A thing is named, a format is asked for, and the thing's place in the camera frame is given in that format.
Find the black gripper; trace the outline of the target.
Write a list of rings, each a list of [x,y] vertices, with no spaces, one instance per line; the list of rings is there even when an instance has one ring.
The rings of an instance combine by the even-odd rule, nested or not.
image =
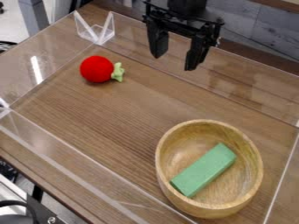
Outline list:
[[[151,54],[161,58],[169,51],[170,32],[179,34],[191,39],[185,70],[195,70],[206,59],[210,47],[218,44],[223,18],[207,10],[207,0],[167,0],[166,7],[144,0],[144,7],[143,21]]]

